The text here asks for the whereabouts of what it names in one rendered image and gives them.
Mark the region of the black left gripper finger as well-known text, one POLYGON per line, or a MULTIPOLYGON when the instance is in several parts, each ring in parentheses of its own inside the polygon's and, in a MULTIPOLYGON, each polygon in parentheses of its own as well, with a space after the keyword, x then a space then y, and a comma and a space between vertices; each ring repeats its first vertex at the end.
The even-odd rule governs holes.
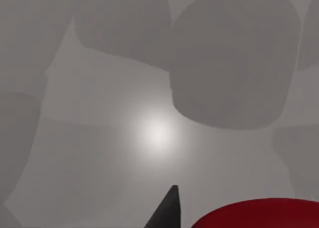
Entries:
POLYGON ((144 228, 181 228, 178 185, 172 185, 144 228))

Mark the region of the dark red round object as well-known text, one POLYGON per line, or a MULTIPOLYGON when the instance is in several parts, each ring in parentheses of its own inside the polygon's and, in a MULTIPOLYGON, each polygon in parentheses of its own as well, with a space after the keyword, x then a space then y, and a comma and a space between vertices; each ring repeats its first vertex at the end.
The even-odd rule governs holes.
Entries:
POLYGON ((319 228, 319 202, 292 198, 241 201, 209 212, 191 228, 319 228))

